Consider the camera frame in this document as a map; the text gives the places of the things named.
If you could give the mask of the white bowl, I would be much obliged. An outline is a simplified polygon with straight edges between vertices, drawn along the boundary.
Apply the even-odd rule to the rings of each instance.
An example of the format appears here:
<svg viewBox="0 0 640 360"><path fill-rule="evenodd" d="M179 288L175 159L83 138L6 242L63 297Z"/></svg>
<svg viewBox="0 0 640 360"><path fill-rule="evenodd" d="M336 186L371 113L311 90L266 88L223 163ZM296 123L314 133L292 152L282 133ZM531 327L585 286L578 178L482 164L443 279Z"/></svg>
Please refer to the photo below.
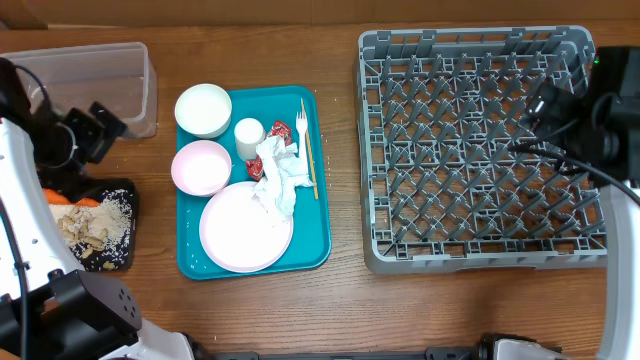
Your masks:
<svg viewBox="0 0 640 360"><path fill-rule="evenodd" d="M202 83L186 89L177 99L174 115L179 127L203 139L222 135L231 121L232 100L220 86Z"/></svg>

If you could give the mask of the white plastic cup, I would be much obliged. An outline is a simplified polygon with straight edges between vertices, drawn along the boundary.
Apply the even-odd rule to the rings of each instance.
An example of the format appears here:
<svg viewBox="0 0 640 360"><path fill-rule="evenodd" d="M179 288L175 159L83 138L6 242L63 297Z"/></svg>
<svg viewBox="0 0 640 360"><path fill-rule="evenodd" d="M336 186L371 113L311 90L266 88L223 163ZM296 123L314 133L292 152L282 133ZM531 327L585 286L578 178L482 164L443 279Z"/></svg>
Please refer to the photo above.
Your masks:
<svg viewBox="0 0 640 360"><path fill-rule="evenodd" d="M266 132L257 119L244 118L235 125L234 137L238 156L247 161L256 158L256 147L265 139Z"/></svg>

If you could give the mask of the red snack wrapper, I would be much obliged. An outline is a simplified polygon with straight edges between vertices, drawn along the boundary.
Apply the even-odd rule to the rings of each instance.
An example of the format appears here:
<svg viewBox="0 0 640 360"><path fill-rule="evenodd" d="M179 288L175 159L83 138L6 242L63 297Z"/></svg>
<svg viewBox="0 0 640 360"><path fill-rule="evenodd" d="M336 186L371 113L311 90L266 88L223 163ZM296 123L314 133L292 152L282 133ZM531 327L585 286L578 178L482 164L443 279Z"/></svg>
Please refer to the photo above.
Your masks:
<svg viewBox="0 0 640 360"><path fill-rule="evenodd" d="M266 135L266 137L272 136L281 137L284 140L286 146L291 145L293 142L291 128L280 120L277 120L273 124L271 130ZM256 156L252 160L247 160L245 162L245 165L248 171L248 175L252 179L259 181L263 177L263 164L259 156Z"/></svg>

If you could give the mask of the large pink plate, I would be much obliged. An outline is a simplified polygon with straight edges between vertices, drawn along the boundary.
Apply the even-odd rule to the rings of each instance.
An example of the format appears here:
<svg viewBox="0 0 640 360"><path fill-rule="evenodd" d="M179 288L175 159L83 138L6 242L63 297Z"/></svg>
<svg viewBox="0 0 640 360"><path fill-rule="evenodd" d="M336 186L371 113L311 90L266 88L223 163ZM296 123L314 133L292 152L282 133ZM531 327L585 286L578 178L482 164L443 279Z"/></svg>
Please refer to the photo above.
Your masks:
<svg viewBox="0 0 640 360"><path fill-rule="evenodd" d="M207 202L200 218L199 238L206 255L234 273L273 265L293 237L293 218L271 216L254 188L253 181L226 186Z"/></svg>

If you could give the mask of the white napkin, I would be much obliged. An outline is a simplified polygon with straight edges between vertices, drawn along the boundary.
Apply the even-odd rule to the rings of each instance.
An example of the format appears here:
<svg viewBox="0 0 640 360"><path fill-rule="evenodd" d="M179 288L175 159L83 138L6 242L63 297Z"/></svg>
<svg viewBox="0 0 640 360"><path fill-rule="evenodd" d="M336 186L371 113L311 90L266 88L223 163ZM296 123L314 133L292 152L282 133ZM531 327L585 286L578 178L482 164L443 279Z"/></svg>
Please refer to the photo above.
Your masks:
<svg viewBox="0 0 640 360"><path fill-rule="evenodd" d="M256 147L262 161L263 177L253 189L274 220L284 222L294 213L297 187L313 187L307 162L296 156L297 145L286 145L280 136L267 137Z"/></svg>

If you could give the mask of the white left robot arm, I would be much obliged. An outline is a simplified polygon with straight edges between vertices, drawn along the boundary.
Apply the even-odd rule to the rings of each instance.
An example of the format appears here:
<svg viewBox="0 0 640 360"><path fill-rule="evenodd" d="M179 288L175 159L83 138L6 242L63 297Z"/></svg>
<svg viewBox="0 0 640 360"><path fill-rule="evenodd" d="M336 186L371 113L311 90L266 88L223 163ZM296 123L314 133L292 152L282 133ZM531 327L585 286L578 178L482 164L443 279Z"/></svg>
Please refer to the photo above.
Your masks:
<svg viewBox="0 0 640 360"><path fill-rule="evenodd" d="M22 359L191 359L118 278L87 272L43 194L30 136L1 120L1 347Z"/></svg>

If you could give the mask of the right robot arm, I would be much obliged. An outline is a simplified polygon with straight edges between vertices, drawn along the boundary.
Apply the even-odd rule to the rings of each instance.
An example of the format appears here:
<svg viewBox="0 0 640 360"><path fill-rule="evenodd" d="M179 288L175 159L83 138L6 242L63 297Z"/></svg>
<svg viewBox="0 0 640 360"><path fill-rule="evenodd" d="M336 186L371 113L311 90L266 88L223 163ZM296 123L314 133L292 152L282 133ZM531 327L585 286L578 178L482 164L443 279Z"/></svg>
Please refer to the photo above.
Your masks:
<svg viewBox="0 0 640 360"><path fill-rule="evenodd" d="M583 96L550 83L522 121L535 140L510 151L553 158L591 178L607 233L605 325L599 359L639 356L639 49L597 49Z"/></svg>

